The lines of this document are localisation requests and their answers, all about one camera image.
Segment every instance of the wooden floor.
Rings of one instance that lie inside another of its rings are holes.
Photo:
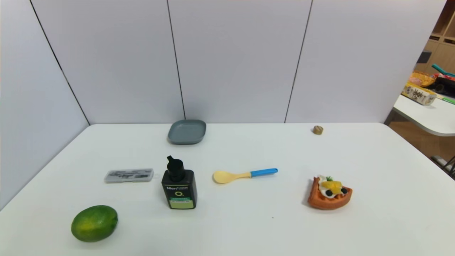
[[[455,155],[455,137],[432,135],[409,121],[391,122],[389,127],[428,158],[439,155],[449,160]]]

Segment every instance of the nut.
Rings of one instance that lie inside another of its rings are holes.
[[[319,125],[316,125],[313,128],[313,133],[317,134],[317,135],[321,135],[323,131],[324,131],[324,128],[322,128],[322,126],[319,126]]]

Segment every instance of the bottle label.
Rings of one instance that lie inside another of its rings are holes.
[[[190,187],[188,185],[165,185],[169,204],[173,209],[192,209],[194,208],[191,198]]]

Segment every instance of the panel seam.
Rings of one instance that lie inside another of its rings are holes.
[[[71,88],[70,82],[68,82],[68,79],[66,78],[65,72],[63,72],[63,69],[61,68],[60,62],[58,61],[57,56],[56,56],[56,54],[55,54],[55,52],[54,52],[54,49],[52,48],[51,43],[49,42],[49,38],[47,38],[46,32],[44,32],[43,25],[41,24],[41,21],[40,21],[40,19],[39,19],[39,17],[38,17],[38,14],[36,13],[36,10],[35,10],[35,7],[33,6],[32,0],[29,0],[29,2],[30,2],[30,4],[31,4],[31,7],[33,8],[33,12],[35,13],[35,16],[36,16],[36,19],[38,20],[38,23],[40,24],[41,30],[43,31],[44,37],[46,38],[47,44],[49,45],[49,48],[51,49],[52,54],[54,55],[54,58],[55,58],[55,60],[57,61],[57,65],[59,66],[60,71],[61,71],[61,73],[63,74],[63,77],[65,78],[65,81],[66,81],[66,83],[68,84],[68,87],[70,88],[71,93],[73,94],[73,97],[76,99],[77,105],[78,105],[79,108],[81,109],[81,112],[82,112],[82,114],[84,115],[84,118],[86,119],[88,125],[90,126],[90,122],[88,121],[87,116],[85,115],[84,110],[83,110],[82,107],[81,107],[81,104],[80,104],[79,101],[77,100],[77,97],[76,97],[76,95],[74,94],[73,88]]]
[[[166,2],[167,2],[167,13],[169,14],[169,25],[171,25],[172,44],[174,45],[174,55],[175,55],[175,65],[177,67],[178,85],[180,87],[180,96],[182,97],[183,118],[186,119],[187,115],[185,114],[185,104],[183,103],[182,82],[180,81],[180,72],[178,70],[178,61],[177,61],[177,50],[175,48],[174,31],[172,29],[171,9],[169,8],[169,0],[166,0]]]
[[[308,30],[308,23],[310,23],[310,14],[311,14],[311,9],[313,7],[313,1],[314,0],[311,0],[310,10],[308,11],[307,24],[305,26],[305,32],[303,33],[302,46],[300,47],[300,54],[298,55],[297,67],[295,68],[294,81],[292,82],[291,95],[289,96],[288,108],[286,109],[286,116],[284,117],[284,123],[286,123],[286,120],[288,119],[289,106],[291,105],[292,92],[294,90],[295,79],[297,78],[298,65],[300,64],[300,58],[302,57],[303,42],[305,42],[305,36],[307,35],[307,30]]]

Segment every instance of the green label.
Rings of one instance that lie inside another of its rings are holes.
[[[191,198],[189,197],[181,197],[181,198],[178,198],[178,197],[171,197],[169,198],[171,201],[191,201]]]
[[[169,200],[169,204],[171,205],[171,208],[174,209],[191,209],[194,208],[193,205],[193,200],[181,200],[181,198],[176,198],[178,200],[174,200],[171,198]]]

